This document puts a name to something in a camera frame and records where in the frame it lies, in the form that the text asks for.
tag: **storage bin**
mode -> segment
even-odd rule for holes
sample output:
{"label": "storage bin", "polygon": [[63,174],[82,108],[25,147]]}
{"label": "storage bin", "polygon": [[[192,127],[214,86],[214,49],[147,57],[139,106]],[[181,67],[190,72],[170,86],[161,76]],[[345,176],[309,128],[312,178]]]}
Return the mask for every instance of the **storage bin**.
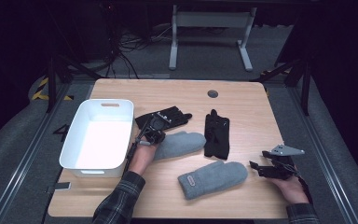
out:
{"label": "storage bin", "polygon": [[133,122],[133,103],[92,99],[76,111],[60,165],[79,177],[121,177]]}

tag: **gray fabric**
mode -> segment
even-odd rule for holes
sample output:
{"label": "gray fabric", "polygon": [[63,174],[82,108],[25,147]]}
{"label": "gray fabric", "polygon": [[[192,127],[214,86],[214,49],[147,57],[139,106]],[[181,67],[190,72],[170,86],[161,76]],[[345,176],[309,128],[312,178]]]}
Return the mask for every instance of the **gray fabric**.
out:
{"label": "gray fabric", "polygon": [[216,161],[178,177],[187,200],[214,193],[242,183],[248,172],[242,163]]}
{"label": "gray fabric", "polygon": [[179,132],[167,134],[158,146],[154,161],[180,157],[201,150],[205,145],[205,137],[201,133]]}

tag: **wooden table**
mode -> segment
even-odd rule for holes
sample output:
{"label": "wooden table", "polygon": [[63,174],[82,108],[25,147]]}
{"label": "wooden table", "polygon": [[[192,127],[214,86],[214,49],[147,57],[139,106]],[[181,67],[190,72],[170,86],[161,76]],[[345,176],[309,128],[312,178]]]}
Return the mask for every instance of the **wooden table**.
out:
{"label": "wooden table", "polygon": [[[207,92],[218,92],[216,98]],[[197,80],[99,79],[91,99],[128,99],[134,117],[176,105],[191,113],[187,125],[166,132],[204,132],[205,116],[215,109],[230,119],[230,152],[227,161],[239,161],[248,177],[225,191],[187,201],[177,177],[217,160],[203,150],[179,158],[155,161],[147,169],[146,185],[134,208],[134,217],[152,218],[285,218],[287,202],[275,186],[259,177],[249,161],[269,165],[262,150],[282,144],[282,137],[263,86],[252,82]],[[55,191],[48,213],[53,217],[91,217],[119,178],[79,178],[63,170],[59,182],[69,190]]]}

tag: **flannel shirt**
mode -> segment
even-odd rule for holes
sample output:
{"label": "flannel shirt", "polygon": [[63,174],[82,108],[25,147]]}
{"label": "flannel shirt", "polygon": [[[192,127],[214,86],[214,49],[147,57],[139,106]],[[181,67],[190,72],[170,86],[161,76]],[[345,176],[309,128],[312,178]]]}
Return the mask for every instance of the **flannel shirt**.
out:
{"label": "flannel shirt", "polygon": [[286,207],[290,224],[319,224],[315,209],[310,203],[294,203]]}
{"label": "flannel shirt", "polygon": [[[133,207],[144,188],[145,180],[138,174],[126,172],[113,192],[95,210],[93,224],[131,223]],[[320,224],[316,212],[309,203],[295,203],[286,207],[290,224]]]}
{"label": "flannel shirt", "polygon": [[127,224],[131,222],[133,207],[144,188],[145,180],[138,174],[128,171],[95,210],[92,223]]}

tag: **metal stand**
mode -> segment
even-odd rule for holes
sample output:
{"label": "metal stand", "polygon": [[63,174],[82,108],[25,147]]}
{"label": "metal stand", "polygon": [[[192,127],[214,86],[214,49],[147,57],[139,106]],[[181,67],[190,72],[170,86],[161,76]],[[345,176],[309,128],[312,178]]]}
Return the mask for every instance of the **metal stand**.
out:
{"label": "metal stand", "polygon": [[104,78],[95,72],[89,70],[87,67],[83,66],[80,63],[77,63],[68,57],[65,56],[53,56],[48,62],[48,110],[47,113],[51,111],[53,106],[57,102],[57,92],[56,92],[56,74],[60,78],[62,83],[70,83],[73,79],[71,73],[68,70],[67,65],[72,65],[77,70],[88,75],[89,77],[96,79]]}
{"label": "metal stand", "polygon": [[290,63],[286,63],[277,67],[276,69],[268,72],[264,71],[265,74],[262,77],[251,79],[250,82],[264,82],[269,80],[272,77],[279,75],[280,73],[284,72],[285,70],[291,68],[284,84],[286,87],[295,87],[298,81],[303,77],[303,84],[302,84],[302,92],[301,92],[301,108],[306,116],[309,115],[308,112],[308,98],[310,92],[310,62],[308,60],[294,60]]}
{"label": "metal stand", "polygon": [[176,69],[176,59],[178,52],[177,28],[182,27],[227,27],[227,28],[245,28],[242,40],[238,40],[241,57],[245,70],[253,70],[246,43],[252,29],[255,19],[256,7],[250,12],[188,12],[177,11],[177,6],[173,6],[172,12],[172,46],[170,56],[170,70]]}

